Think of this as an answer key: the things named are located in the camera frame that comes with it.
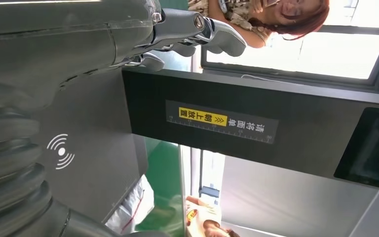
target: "black screen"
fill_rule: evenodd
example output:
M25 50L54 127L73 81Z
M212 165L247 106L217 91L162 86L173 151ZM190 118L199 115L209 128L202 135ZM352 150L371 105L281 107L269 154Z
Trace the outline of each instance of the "black screen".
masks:
M379 109L364 110L335 177L379 187Z

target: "wireless symbol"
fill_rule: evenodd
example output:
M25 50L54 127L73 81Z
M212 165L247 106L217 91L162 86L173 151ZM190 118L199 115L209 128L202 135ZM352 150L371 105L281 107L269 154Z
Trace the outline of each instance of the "wireless symbol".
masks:
M57 162L56 169L66 168L75 158L74 154L67 153L66 148L64 148L67 139L68 139L67 134L59 134L53 137L53 139L51 139L51 141L47 145L48 150L57 151L57 154L59 154L60 156L60 159Z

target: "black panel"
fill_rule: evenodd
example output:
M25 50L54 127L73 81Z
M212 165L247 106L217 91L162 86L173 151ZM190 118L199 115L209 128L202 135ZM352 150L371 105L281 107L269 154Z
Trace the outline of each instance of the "black panel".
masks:
M234 85L207 81L209 76L199 75L203 80L195 80L191 79L193 74L184 72L124 71L133 133L333 178L364 109L379 108L375 103L279 90L282 85L290 86L286 84L272 83L275 89L269 89L269 82L258 81L253 85L252 80L234 78L235 83L241 84ZM293 90L299 88L297 85L292 87ZM341 97L349 93L332 92ZM374 96L358 94L357 98ZM277 120L275 140L267 144L168 122L165 119L167 100L211 108L216 112L223 110Z
M379 187L379 109L362 113L335 177Z

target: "window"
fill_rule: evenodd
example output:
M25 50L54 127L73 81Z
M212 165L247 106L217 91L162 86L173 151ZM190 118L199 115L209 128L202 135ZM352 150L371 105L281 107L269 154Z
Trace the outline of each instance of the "window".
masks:
M243 74L278 75L323 83L375 86L379 80L379 0L331 0L319 32L289 41L274 34L267 46L242 56L203 51L202 66Z

